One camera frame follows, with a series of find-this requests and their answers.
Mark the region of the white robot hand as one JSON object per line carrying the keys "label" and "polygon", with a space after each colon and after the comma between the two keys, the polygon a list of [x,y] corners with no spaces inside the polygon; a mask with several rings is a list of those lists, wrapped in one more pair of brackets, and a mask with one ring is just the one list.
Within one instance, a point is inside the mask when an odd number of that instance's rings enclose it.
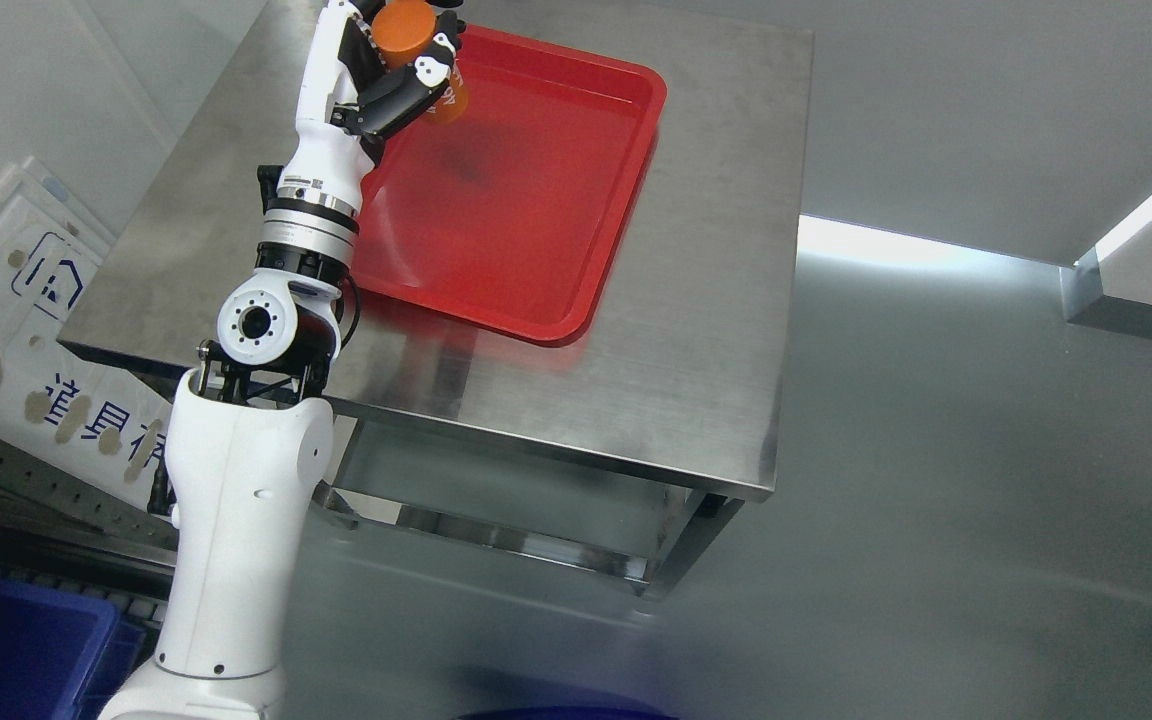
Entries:
{"label": "white robot hand", "polygon": [[317,15],[294,109],[298,143],[280,173],[280,199],[361,200],[361,181],[376,167],[361,138],[397,135],[442,94],[444,82],[385,67],[369,37],[381,8],[382,1],[328,1]]}

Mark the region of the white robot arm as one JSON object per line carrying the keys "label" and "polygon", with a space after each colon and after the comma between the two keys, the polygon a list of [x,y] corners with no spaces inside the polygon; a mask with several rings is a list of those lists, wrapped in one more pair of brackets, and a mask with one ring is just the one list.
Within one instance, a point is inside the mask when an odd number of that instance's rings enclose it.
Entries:
{"label": "white robot arm", "polygon": [[447,99],[467,24],[456,1],[329,1],[294,109],[291,160],[259,168],[262,236],[217,336],[175,388],[151,509],[177,556],[159,637],[101,719],[274,719],[308,502],[332,456],[323,396],[349,340],[361,184],[387,141]]}

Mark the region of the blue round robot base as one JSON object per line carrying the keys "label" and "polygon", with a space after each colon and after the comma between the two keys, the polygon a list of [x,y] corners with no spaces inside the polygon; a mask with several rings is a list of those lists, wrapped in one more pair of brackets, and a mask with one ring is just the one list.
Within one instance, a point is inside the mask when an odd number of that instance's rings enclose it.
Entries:
{"label": "blue round robot base", "polygon": [[666,720],[675,719],[655,711],[636,708],[613,708],[586,705],[536,706],[522,708],[499,708],[461,714],[465,720]]}

